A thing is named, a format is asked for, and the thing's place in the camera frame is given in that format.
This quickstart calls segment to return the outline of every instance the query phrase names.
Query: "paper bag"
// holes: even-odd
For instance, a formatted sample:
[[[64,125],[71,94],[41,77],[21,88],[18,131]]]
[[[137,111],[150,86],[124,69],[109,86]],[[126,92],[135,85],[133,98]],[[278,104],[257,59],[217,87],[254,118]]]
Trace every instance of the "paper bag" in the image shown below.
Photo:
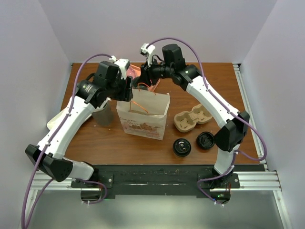
[[[138,89],[133,89],[132,93],[132,102],[118,101],[116,105],[124,132],[163,140],[170,104],[169,94]]]

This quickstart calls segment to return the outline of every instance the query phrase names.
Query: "wooden tabletop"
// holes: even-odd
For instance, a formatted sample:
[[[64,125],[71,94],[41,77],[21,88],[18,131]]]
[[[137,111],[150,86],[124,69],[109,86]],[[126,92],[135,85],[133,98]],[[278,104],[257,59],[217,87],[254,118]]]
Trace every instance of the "wooden tabletop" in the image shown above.
[[[62,109],[68,104],[76,73],[81,64],[74,63],[71,70],[67,90],[63,99]],[[88,63],[83,68],[80,80],[85,79],[97,69],[97,63]],[[232,106],[244,110],[244,104],[231,63],[203,63],[205,76],[212,87]],[[98,126],[91,117],[78,130],[71,141],[66,157],[76,161],[86,161],[91,164],[189,164],[209,165],[216,162],[217,146],[210,150],[202,150],[196,144],[197,136],[203,131],[216,134],[219,130],[214,120],[197,125],[187,133],[179,132],[173,124],[173,117],[182,111],[190,111],[199,102],[184,92],[170,79],[161,80],[155,90],[157,93],[170,94],[170,106],[163,141],[125,134],[118,114],[116,101],[111,101],[114,121],[108,127]],[[178,158],[173,152],[173,143],[178,138],[186,138],[192,145],[191,153],[184,158]],[[251,131],[248,131],[240,147],[248,155],[257,158]],[[256,164],[238,155],[237,164]]]

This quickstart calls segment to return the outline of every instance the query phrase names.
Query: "gray cup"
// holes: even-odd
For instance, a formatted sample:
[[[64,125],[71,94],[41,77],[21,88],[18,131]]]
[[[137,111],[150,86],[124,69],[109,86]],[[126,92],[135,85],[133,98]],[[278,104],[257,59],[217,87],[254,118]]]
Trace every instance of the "gray cup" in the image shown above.
[[[113,113],[109,102],[106,103],[103,109],[92,113],[92,117],[101,126],[108,126],[113,121]]]

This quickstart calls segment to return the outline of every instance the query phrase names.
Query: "brown table surface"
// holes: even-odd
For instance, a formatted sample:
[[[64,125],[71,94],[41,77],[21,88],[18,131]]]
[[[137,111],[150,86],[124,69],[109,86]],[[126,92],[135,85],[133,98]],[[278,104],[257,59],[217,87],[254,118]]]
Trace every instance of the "brown table surface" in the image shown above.
[[[71,70],[62,108],[68,104],[80,63],[74,63]],[[97,69],[97,63],[88,63],[81,72],[80,79],[85,79]],[[203,63],[206,78],[214,89],[232,106],[244,110],[244,104],[231,63]],[[173,117],[182,111],[190,111],[199,102],[175,85],[171,79],[161,80],[155,90],[157,93],[170,94],[170,106],[163,141],[125,134],[118,114],[116,101],[111,101],[114,121],[108,127],[98,126],[91,117],[78,130],[71,141],[66,157],[76,161],[86,161],[91,164],[214,164],[217,156],[217,146],[210,150],[202,150],[196,144],[197,136],[203,131],[216,134],[219,130],[214,120],[197,125],[187,133],[179,132],[173,124]],[[173,152],[173,143],[178,138],[186,138],[192,145],[191,153],[185,158],[178,158]],[[257,158],[251,131],[248,131],[240,147],[250,156]],[[237,164],[256,164],[243,155],[238,155]]]

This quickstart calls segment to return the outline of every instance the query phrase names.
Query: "black lid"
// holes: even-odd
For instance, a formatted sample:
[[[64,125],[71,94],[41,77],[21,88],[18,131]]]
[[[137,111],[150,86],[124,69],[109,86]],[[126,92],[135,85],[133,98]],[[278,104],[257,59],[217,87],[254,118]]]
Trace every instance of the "black lid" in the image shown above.
[[[197,144],[202,149],[210,149],[215,145],[214,135],[210,132],[202,132],[197,137]]]
[[[191,149],[191,143],[184,138],[179,138],[173,143],[173,151],[177,156],[188,156]]]

